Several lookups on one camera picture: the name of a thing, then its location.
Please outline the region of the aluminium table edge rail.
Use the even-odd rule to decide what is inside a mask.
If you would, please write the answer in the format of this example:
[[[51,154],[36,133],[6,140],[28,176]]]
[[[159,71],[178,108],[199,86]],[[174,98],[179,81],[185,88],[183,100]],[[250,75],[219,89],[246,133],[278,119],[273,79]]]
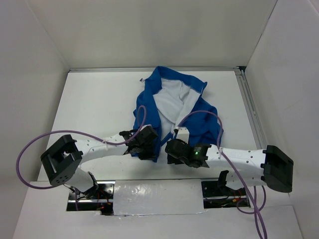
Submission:
[[[175,71],[234,71],[245,72],[246,66],[235,67],[169,67]],[[125,67],[125,68],[73,68],[71,73],[86,73],[86,72],[152,72],[154,67]]]

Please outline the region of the blue jacket with white lining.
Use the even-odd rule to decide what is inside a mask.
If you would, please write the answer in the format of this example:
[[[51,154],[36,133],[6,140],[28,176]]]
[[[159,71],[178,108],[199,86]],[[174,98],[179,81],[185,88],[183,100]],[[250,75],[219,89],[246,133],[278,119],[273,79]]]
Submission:
[[[180,125],[189,131],[189,144],[217,144],[223,129],[216,118],[217,108],[203,99],[207,86],[195,76],[157,66],[145,79],[144,90],[137,96],[134,129],[140,124],[150,124],[158,134],[153,162],[157,162],[161,147],[173,138],[174,129]]]

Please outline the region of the white taped cover panel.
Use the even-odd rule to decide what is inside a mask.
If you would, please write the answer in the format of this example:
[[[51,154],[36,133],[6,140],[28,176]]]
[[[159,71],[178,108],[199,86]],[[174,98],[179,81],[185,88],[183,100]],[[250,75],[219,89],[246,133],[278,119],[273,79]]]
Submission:
[[[116,216],[203,213],[201,180],[116,181],[113,212]]]

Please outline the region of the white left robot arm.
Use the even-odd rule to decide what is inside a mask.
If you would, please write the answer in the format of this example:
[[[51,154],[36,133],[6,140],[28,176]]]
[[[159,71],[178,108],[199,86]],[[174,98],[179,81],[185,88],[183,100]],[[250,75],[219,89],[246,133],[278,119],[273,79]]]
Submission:
[[[146,125],[129,142],[119,145],[133,136],[132,131],[122,131],[106,139],[75,140],[70,134],[61,136],[40,157],[51,186],[67,184],[87,199],[97,196],[98,183],[94,175],[80,168],[80,164],[107,156],[136,155],[140,160],[155,159],[155,142],[158,134]]]

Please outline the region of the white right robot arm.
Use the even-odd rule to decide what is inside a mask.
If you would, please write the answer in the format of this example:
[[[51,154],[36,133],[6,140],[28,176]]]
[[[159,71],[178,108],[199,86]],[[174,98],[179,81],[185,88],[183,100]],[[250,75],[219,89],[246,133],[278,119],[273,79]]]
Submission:
[[[259,150],[238,150],[205,143],[190,146],[180,139],[173,139],[167,143],[165,152],[168,164],[223,167],[217,184],[222,195],[229,195],[244,185],[267,186],[281,193],[290,193],[293,189],[294,162],[274,145]]]

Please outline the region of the aluminium right side rail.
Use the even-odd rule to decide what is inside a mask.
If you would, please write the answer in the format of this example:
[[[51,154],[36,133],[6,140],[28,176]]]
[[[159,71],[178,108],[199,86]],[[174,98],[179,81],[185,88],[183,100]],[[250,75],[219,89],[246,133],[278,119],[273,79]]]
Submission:
[[[245,75],[246,66],[238,66],[236,68],[236,78],[244,101],[245,109],[252,129],[253,137],[258,149],[266,148],[267,142],[261,122],[257,113],[257,109],[252,97],[252,93]]]

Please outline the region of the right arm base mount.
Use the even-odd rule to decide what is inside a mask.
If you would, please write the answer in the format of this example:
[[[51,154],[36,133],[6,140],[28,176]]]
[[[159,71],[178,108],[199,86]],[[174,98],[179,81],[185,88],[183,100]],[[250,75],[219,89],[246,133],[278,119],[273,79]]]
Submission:
[[[244,188],[233,190],[219,187],[217,181],[201,181],[203,206],[205,209],[250,207]]]

